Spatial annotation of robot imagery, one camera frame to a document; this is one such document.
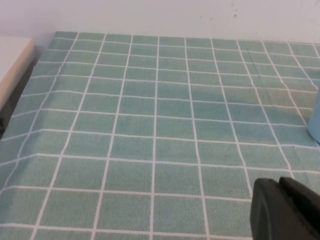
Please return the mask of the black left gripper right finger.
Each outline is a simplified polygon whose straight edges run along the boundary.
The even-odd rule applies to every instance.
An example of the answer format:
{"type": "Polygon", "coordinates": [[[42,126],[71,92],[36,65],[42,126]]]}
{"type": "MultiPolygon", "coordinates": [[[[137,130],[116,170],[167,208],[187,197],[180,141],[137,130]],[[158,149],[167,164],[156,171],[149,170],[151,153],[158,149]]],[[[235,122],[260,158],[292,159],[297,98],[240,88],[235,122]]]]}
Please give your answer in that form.
{"type": "Polygon", "coordinates": [[[289,196],[299,217],[316,239],[320,239],[320,195],[290,177],[280,177],[279,185],[289,196]]]}

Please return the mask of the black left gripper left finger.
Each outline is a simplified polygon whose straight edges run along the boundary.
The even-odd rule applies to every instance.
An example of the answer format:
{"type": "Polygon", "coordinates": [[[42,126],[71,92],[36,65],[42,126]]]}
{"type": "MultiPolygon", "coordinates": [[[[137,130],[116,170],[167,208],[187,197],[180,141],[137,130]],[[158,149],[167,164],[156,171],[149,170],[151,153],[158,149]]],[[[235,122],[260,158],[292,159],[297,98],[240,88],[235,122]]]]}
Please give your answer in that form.
{"type": "Polygon", "coordinates": [[[283,240],[285,232],[282,207],[286,199],[278,182],[270,178],[258,178],[254,182],[250,209],[250,227],[254,240],[283,240]]]}

